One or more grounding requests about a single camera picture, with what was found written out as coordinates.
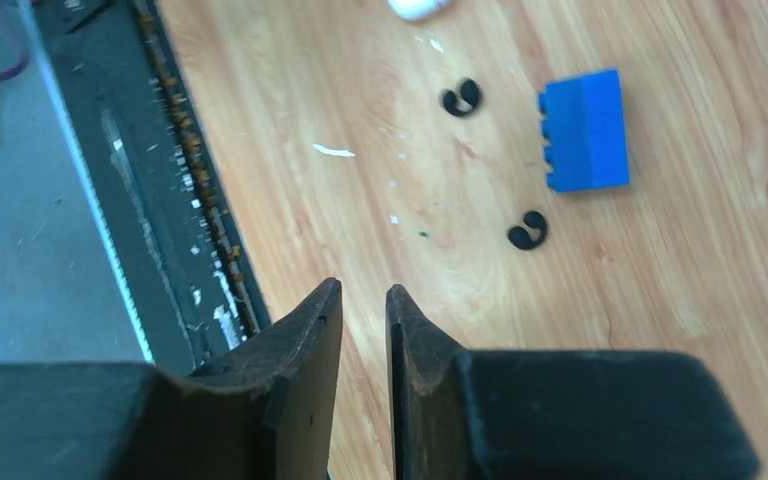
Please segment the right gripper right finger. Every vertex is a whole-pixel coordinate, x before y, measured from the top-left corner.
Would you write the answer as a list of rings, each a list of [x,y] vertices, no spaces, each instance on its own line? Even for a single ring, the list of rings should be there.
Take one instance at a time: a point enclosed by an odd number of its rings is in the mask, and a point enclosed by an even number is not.
[[[697,358],[475,350],[386,295],[398,479],[755,479],[760,459]]]

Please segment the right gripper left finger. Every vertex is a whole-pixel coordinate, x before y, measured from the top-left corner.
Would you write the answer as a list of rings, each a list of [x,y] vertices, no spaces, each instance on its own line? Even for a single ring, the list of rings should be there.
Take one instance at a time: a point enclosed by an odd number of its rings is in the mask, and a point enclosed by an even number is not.
[[[0,364],[0,479],[323,479],[342,327],[341,284],[328,278],[187,376]]]

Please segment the black earbud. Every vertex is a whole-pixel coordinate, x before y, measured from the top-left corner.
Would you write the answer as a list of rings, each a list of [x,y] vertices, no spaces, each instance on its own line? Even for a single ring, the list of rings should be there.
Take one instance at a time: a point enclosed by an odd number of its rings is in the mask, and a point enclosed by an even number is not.
[[[508,229],[507,238],[512,246],[522,251],[530,251],[541,246],[549,233],[549,225],[544,215],[538,211],[527,211],[520,225]]]
[[[470,78],[465,78],[457,92],[446,90],[441,96],[441,106],[454,117],[466,117],[473,114],[483,101],[479,85]]]

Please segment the white earbud charging case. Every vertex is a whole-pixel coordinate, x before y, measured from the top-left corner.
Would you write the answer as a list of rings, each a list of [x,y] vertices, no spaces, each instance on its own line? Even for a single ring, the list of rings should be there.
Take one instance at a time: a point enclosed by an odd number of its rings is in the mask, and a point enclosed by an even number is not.
[[[390,9],[401,19],[417,22],[446,9],[451,0],[388,0]]]

